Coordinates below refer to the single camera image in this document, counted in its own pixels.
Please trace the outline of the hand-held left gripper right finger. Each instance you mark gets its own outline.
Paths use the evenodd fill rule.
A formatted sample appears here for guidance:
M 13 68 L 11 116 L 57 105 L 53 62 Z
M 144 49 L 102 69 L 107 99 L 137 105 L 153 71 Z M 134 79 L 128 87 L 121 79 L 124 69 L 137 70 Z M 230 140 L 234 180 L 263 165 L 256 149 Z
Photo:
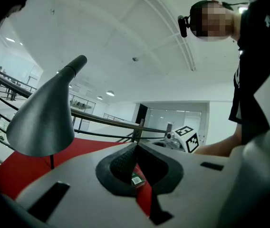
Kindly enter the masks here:
M 238 149 L 229 157 L 199 155 L 138 143 L 168 165 L 167 175 L 152 186 L 160 209 L 172 217 L 160 228 L 217 228 L 238 174 Z

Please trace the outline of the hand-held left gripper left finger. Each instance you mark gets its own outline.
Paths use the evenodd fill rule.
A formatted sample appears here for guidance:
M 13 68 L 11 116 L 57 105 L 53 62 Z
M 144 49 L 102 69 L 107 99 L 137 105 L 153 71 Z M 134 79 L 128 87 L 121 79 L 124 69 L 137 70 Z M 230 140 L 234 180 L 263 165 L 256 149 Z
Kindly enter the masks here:
M 56 228 L 152 228 L 154 224 L 135 198 L 113 195 L 96 177 L 96 166 L 106 156 L 129 145 L 120 144 L 74 157 L 41 176 L 16 198 L 29 209 L 57 181 L 70 185 L 47 220 Z

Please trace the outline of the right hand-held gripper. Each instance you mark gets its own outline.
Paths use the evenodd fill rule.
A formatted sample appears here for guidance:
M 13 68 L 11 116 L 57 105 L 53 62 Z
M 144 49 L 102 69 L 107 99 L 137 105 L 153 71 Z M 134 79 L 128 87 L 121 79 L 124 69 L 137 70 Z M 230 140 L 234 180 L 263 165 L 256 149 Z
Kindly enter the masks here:
M 165 137 L 165 142 L 173 149 L 186 153 L 194 153 L 199 147 L 197 132 L 185 125 L 179 129 L 172 130 Z

